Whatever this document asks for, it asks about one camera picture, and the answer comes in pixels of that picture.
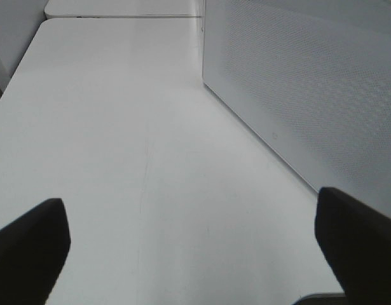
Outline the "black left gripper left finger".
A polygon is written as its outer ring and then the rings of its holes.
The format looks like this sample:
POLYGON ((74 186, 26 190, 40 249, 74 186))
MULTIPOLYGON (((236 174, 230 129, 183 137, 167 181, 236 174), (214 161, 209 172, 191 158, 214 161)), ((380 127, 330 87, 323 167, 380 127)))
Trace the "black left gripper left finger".
POLYGON ((45 304, 70 247, 60 198, 45 200, 0 229, 0 304, 45 304))

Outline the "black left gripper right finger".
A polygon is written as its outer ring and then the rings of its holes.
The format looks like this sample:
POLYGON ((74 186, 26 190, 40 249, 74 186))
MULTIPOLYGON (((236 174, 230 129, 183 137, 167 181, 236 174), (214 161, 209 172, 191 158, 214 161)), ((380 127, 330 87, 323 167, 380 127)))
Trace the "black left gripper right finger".
POLYGON ((334 187, 319 191, 315 237, 350 304, 391 304, 391 219, 334 187))

